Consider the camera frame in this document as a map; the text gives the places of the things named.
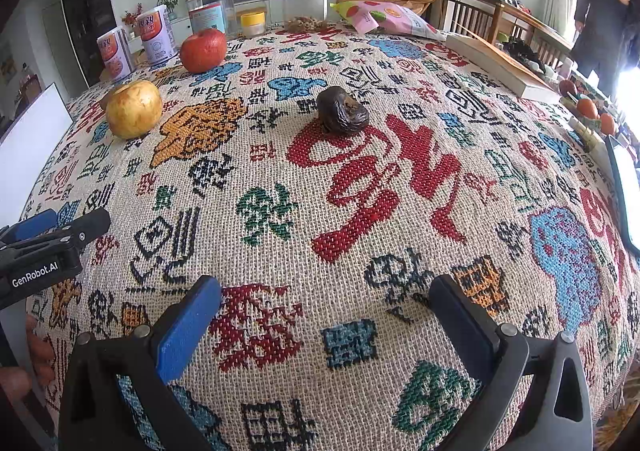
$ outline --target patterned tablecloth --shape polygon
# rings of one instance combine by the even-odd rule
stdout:
[[[128,335],[211,274],[222,309],[172,388],[214,449],[432,449],[478,387],[426,307],[448,273],[496,322],[576,333],[599,416],[638,339],[640,277],[566,110],[440,43],[339,26],[233,40],[202,75],[174,58],[132,79],[160,89],[159,125],[115,138],[98,105],[110,85],[94,86],[24,213],[112,220],[81,275],[28,302],[56,352],[53,413],[79,333]],[[356,137],[322,133],[331,85],[369,108]]]

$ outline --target black coat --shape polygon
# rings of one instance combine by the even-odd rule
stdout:
[[[626,9],[620,5],[618,0],[577,1],[574,19],[584,23],[584,29],[575,42],[572,59],[596,58],[601,67],[616,75],[638,66],[640,18],[633,3]]]

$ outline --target finger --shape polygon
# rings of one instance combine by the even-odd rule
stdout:
[[[31,358],[34,361],[51,361],[56,358],[51,345],[37,335],[27,334],[27,344],[31,352]]]
[[[31,377],[22,368],[0,368],[0,387],[10,402],[17,402],[30,391]]]
[[[56,378],[56,374],[49,365],[33,363],[33,371],[36,372],[38,383],[42,387],[47,387]]]
[[[36,326],[38,326],[38,320],[32,315],[27,314],[27,332],[33,332]]]

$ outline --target black door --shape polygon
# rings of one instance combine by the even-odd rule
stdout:
[[[93,86],[104,69],[95,40],[116,26],[111,0],[62,0],[62,5],[80,67]]]

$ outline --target small jar with yellow lid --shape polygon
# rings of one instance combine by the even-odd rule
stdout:
[[[242,24],[242,35],[247,38],[262,35],[267,31],[264,12],[242,14],[240,23]]]

